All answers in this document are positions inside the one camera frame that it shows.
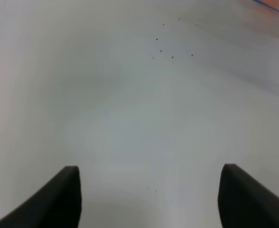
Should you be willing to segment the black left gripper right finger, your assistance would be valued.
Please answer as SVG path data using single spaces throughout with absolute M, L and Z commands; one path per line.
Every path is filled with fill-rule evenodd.
M 279 228 L 279 197 L 236 164 L 222 168 L 218 210 L 223 228 Z

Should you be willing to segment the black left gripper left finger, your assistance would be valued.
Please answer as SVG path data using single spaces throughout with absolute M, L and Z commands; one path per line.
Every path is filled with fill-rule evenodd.
M 79 168 L 65 166 L 33 196 L 0 219 L 0 228 L 77 228 L 81 213 Z

